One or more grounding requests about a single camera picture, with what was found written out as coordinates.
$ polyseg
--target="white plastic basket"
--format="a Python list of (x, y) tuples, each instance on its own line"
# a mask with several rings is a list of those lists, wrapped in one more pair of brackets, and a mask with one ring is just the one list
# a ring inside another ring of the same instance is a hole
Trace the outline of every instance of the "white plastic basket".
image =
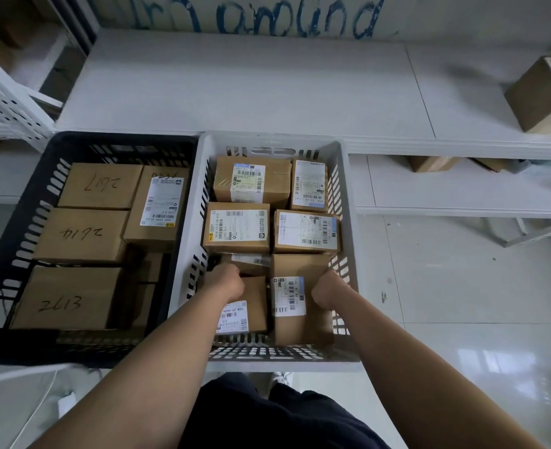
[[(345, 145), (335, 139), (302, 136), (207, 132), (197, 148), (190, 195), (182, 230), (168, 315), (172, 315), (195, 294), (197, 280), (207, 269), (208, 254), (201, 246), (207, 202), (210, 199), (219, 155), (287, 158), (300, 156), (323, 160), (329, 170), (328, 212), (341, 219), (343, 251), (332, 258), (330, 267), (355, 290), (359, 277), (354, 256), (353, 228), (356, 227), (351, 192), (350, 165)], [(328, 348), (311, 345), (275, 347), (269, 336), (260, 334), (217, 336), (209, 356), (209, 371), (340, 371), (359, 368), (359, 357), (342, 319), (332, 312), (335, 343)]]

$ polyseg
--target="black plastic basket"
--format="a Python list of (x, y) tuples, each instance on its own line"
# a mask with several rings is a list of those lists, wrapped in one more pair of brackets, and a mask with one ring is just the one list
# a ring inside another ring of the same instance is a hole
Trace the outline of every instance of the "black plastic basket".
[[(0, 364), (74, 362), (90, 368), (111, 368), (136, 346), (137, 340), (119, 344), (59, 343), (60, 331), (8, 327), (36, 264), (30, 260), (36, 236), (45, 225), (49, 209), (56, 206), (73, 162), (192, 168), (197, 142), (196, 137), (86, 132), (62, 132), (49, 141), (0, 240), (0, 305), (5, 318), (0, 327)], [(186, 209), (187, 201), (188, 190), (182, 195), (181, 211)], [(182, 218), (174, 250), (164, 256), (145, 334), (167, 318), (183, 225)]]

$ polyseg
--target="plastic crate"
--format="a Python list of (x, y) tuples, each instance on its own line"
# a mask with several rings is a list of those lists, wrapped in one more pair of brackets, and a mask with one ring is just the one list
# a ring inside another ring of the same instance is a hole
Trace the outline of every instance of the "plastic crate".
[[(111, 368), (140, 341), (127, 332), (8, 329), (33, 267), (32, 252), (73, 162), (192, 167), (196, 137), (64, 132), (48, 143), (0, 239), (0, 364), (74, 362)], [(186, 208), (188, 194), (182, 195)], [(182, 224), (177, 241), (180, 239)], [(165, 255), (146, 332), (165, 320), (179, 244)]]
[[(350, 165), (345, 145), (332, 138), (316, 136), (207, 132), (199, 139), (195, 168), (190, 181), (182, 242), (176, 265), (168, 314), (190, 299), (197, 280), (207, 270), (208, 254), (201, 246), (207, 202), (219, 155), (289, 158), (299, 156), (323, 160), (329, 170), (328, 211), (341, 219), (343, 252), (330, 267), (355, 290), (359, 277), (354, 256), (353, 227), (356, 226), (350, 183)], [(321, 349), (310, 345), (276, 347), (263, 334), (220, 335), (214, 340), (209, 371), (335, 371), (358, 369), (359, 356), (342, 319), (332, 312), (335, 343)]]

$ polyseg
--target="white cable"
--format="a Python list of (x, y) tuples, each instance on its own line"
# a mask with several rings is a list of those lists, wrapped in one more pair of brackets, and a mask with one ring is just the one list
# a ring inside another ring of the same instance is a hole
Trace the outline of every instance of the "white cable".
[(32, 418), (34, 417), (34, 415), (36, 414), (36, 412), (39, 410), (39, 408), (43, 405), (43, 402), (45, 401), (45, 399), (47, 398), (47, 396), (49, 395), (49, 392), (51, 392), (51, 388), (53, 387), (53, 384), (55, 383), (55, 378), (57, 378), (57, 372), (59, 370), (55, 370), (55, 373), (53, 374), (53, 379), (51, 380), (51, 384), (49, 385), (49, 387), (47, 388), (47, 391), (45, 392), (45, 394), (43, 394), (43, 398), (41, 399), (41, 401), (39, 402), (39, 404), (37, 405), (37, 407), (34, 409), (34, 411), (32, 412), (32, 414), (28, 417), (28, 419), (26, 419), (26, 423), (22, 426), (22, 428), (20, 429), (20, 431), (17, 433), (16, 435), (16, 438), (14, 438), (14, 440), (12, 441), (12, 443), (10, 444), (9, 448), (8, 449), (12, 449), (14, 447), (14, 445), (17, 443), (17, 440), (18, 438), (20, 438), (20, 436), (22, 435), (22, 433), (24, 433), (24, 430), (26, 428), (26, 426), (28, 425), (29, 422), (31, 422)]
[(25, 367), (24, 369), (10, 370), (0, 374), (0, 381), (7, 379), (25, 377), (27, 375), (48, 374), (49, 372), (57, 372), (65, 369), (86, 369), (79, 364), (50, 364), (44, 366)]

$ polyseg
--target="person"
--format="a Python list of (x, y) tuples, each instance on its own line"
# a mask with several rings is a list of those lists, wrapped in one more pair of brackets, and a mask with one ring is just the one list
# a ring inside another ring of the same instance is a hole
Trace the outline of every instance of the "person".
[[(387, 448), (367, 425), (315, 392), (301, 394), (276, 382), (269, 399), (262, 399), (242, 374), (225, 374), (201, 388), (220, 313), (243, 290), (231, 263), (207, 273), (204, 287), (32, 449)], [(369, 379), (409, 448), (543, 447), (335, 272), (325, 273), (311, 295), (322, 308), (335, 309), (350, 329)]]

